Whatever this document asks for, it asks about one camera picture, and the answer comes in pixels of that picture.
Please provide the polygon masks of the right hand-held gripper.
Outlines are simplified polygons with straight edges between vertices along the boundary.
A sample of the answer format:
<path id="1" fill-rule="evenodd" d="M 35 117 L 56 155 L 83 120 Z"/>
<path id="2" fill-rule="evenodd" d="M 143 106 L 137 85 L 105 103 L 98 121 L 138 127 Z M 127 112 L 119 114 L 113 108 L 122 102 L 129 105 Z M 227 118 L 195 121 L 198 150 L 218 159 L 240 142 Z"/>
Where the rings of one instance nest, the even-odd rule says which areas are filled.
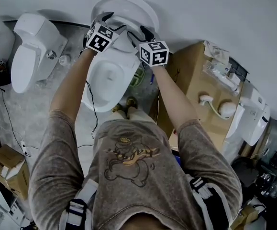
<path id="1" fill-rule="evenodd" d="M 141 25 L 140 29 L 145 40 L 138 40 L 136 35 L 128 31 L 127 36 L 133 47 L 138 50 L 137 57 L 149 67 L 165 65 L 168 62 L 169 48 L 165 41 L 158 41 L 147 27 Z"/>

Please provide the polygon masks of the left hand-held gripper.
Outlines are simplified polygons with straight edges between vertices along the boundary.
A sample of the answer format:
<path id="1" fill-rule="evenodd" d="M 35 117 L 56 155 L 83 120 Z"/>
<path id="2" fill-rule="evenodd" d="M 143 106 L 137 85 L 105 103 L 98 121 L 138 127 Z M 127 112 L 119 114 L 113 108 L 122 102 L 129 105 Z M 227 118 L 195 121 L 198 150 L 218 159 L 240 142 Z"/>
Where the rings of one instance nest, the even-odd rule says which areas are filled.
<path id="1" fill-rule="evenodd" d="M 114 15 L 114 12 L 104 12 L 93 19 L 90 30 L 85 35 L 85 48 L 102 53 L 117 40 L 118 34 L 127 29 L 123 24 L 115 29 L 108 27 L 106 21 Z"/>

